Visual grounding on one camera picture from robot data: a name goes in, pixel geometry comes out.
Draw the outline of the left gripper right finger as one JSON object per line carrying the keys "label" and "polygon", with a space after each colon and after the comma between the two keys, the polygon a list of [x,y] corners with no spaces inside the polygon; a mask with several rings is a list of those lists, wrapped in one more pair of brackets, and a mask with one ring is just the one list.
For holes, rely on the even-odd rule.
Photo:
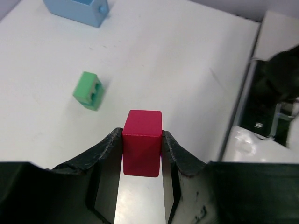
{"label": "left gripper right finger", "polygon": [[296,224],[299,167],[279,163],[204,163],[170,132],[161,142],[168,224]]}

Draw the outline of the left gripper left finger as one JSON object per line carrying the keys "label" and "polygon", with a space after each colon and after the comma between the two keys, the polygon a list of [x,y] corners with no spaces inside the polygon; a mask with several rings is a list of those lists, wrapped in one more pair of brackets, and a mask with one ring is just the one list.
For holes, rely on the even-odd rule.
{"label": "left gripper left finger", "polygon": [[3,224],[112,224],[122,160],[122,129],[53,169],[0,164]]}

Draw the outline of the red triangular wood block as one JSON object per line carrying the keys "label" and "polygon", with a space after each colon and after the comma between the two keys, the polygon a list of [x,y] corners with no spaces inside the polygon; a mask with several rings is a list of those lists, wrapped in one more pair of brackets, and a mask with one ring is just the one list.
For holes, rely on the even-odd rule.
{"label": "red triangular wood block", "polygon": [[125,175],[158,177],[162,112],[130,110],[122,131]]}

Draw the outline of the light green rectangular block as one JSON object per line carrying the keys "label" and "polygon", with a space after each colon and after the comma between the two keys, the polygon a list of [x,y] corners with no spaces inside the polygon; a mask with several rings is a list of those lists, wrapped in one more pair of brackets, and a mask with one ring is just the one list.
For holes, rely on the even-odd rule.
{"label": "light green rectangular block", "polygon": [[91,94],[103,88],[98,76],[94,73],[84,71],[73,91],[73,97],[80,103],[91,103]]}

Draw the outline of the blue plastic box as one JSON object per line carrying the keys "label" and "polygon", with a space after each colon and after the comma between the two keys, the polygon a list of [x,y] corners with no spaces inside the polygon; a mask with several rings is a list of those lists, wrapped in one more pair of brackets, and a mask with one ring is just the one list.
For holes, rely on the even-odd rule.
{"label": "blue plastic box", "polygon": [[109,13],[107,0],[43,0],[54,15],[99,28]]}

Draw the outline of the dark green rectangular block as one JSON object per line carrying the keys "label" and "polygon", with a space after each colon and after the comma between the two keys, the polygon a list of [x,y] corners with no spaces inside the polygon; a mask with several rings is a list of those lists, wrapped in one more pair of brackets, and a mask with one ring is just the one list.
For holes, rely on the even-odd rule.
{"label": "dark green rectangular block", "polygon": [[97,90],[96,93],[91,94],[91,100],[92,100],[91,103],[87,104],[87,103],[80,102],[80,104],[86,109],[97,111],[102,102],[103,95],[104,95],[104,89],[100,88]]}

